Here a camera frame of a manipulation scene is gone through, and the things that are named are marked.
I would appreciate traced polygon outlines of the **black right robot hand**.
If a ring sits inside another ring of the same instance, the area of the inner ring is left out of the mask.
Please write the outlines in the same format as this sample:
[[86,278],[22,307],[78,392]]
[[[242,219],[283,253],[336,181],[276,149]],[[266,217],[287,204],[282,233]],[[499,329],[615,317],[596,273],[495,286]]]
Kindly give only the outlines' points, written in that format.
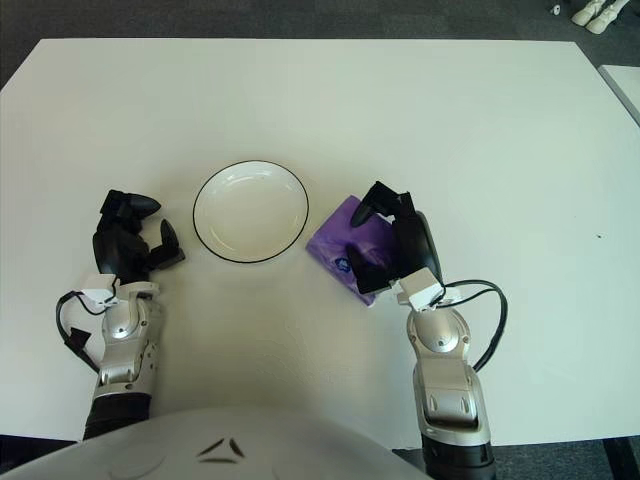
[[415,210],[408,192],[397,193],[382,182],[375,182],[355,209],[349,225],[357,229],[373,217],[392,219],[391,261],[388,266],[379,266],[367,261],[356,245],[346,246],[361,294],[386,290],[393,281],[423,268],[429,269],[438,281],[443,280],[428,222],[422,213]]

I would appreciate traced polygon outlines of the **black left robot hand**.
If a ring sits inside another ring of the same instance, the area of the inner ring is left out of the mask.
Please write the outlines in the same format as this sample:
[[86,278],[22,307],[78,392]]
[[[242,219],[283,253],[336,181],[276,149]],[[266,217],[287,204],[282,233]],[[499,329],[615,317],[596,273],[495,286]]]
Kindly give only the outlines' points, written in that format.
[[141,236],[142,221],[160,208],[158,201],[145,195],[108,192],[92,237],[101,274],[113,274],[122,284],[148,281],[152,272],[165,270],[185,259],[175,230],[166,219],[160,225],[159,246],[150,248]]

